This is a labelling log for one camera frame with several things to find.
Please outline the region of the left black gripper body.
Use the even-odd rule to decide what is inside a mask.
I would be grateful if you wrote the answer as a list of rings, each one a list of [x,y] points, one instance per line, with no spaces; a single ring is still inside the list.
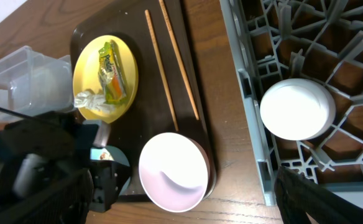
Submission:
[[[90,173],[94,185],[90,210],[104,213],[118,200],[131,177],[131,167],[114,161],[93,161]]]

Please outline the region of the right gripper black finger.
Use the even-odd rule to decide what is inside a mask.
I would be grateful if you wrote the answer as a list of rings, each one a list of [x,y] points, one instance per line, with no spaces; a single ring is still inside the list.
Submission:
[[[363,224],[363,209],[287,167],[280,167],[274,183],[278,209],[284,223]]]

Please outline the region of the light blue bowl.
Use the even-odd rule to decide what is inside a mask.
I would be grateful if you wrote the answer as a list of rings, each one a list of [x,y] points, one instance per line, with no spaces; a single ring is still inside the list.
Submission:
[[[115,189],[119,195],[124,195],[130,182],[132,169],[127,156],[115,146],[103,148],[92,147],[90,150],[91,162],[111,161],[110,172],[112,180],[116,181]]]

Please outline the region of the white tissue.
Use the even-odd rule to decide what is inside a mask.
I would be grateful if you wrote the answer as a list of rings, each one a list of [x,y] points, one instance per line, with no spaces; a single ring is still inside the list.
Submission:
[[[103,94],[93,94],[89,90],[82,91],[74,97],[73,106],[75,108],[85,108],[88,110],[100,111],[103,113],[112,113],[116,107],[114,105],[107,104],[105,96]]]

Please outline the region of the white cup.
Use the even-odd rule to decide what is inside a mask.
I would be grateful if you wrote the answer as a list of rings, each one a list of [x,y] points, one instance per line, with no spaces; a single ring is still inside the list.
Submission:
[[[260,102],[260,117],[275,136],[301,141],[317,138],[332,125],[336,104],[322,85],[292,78],[272,85]]]

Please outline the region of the green snack wrapper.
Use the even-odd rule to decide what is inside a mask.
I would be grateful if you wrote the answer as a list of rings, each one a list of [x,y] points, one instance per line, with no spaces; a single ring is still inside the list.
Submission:
[[[113,40],[107,41],[98,53],[98,78],[105,99],[109,104],[118,104],[126,99],[127,91],[117,55],[117,44]]]

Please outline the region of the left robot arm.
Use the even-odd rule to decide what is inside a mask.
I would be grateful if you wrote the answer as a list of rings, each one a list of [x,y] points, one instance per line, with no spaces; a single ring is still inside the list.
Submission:
[[[0,130],[0,223],[84,223],[105,212],[131,167],[91,158],[107,144],[110,126],[70,114],[18,114]]]

